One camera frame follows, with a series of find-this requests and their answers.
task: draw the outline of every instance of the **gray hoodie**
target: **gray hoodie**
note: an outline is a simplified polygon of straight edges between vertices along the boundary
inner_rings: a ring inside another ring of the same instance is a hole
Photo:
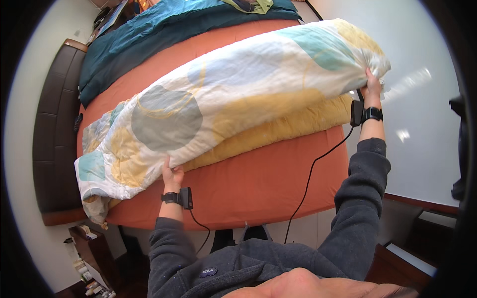
[[[349,177],[335,195],[337,213],[331,232],[316,250],[299,243],[243,241],[242,236],[238,245],[197,259],[183,224],[159,217],[149,239],[148,297],[221,297],[297,267],[319,277],[363,280],[373,261],[390,169],[383,140],[358,143],[350,159]]]

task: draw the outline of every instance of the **dark teal blanket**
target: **dark teal blanket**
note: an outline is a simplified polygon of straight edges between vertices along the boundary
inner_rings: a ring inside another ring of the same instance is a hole
[[[290,0],[274,0],[266,14],[243,13],[220,0],[161,0],[90,45],[81,70],[81,103],[86,108],[119,77],[177,42],[213,28],[271,19],[300,16]]]

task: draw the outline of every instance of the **green fabric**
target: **green fabric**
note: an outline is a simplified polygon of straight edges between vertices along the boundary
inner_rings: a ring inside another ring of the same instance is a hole
[[[253,11],[245,11],[241,9],[233,0],[220,0],[225,3],[228,3],[235,7],[237,10],[245,13],[259,13],[259,14],[266,14],[270,7],[273,5],[273,0],[257,0],[257,2],[251,2],[255,9]]]

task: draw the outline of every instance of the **leg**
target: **leg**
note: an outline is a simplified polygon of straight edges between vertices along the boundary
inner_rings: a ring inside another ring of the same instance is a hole
[[[251,226],[245,232],[245,237],[243,238],[243,241],[246,241],[252,238],[268,240],[267,233],[265,232],[265,229],[262,226]]]
[[[227,246],[234,246],[234,233],[232,229],[227,230],[218,230],[215,231],[214,244],[212,244],[212,249],[210,253],[213,253],[216,250],[222,249]]]

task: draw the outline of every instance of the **yellow comforter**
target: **yellow comforter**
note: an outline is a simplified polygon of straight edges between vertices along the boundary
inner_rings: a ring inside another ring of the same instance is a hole
[[[184,170],[194,170],[281,140],[313,134],[348,123],[352,100],[347,94],[340,95],[272,122],[247,129],[185,163]],[[108,207],[113,208],[120,202],[121,200],[111,199]]]

